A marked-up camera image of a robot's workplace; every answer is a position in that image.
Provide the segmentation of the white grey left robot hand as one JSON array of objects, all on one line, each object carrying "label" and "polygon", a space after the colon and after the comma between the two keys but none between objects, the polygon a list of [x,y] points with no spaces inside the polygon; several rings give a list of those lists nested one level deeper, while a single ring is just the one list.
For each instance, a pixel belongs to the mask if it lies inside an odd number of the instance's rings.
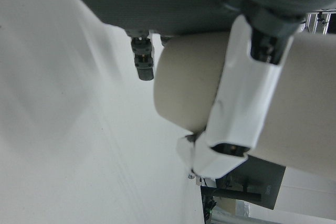
[{"label": "white grey left robot hand", "polygon": [[335,35],[299,29],[335,0],[81,1],[131,38],[191,173],[259,157],[335,179]]}]

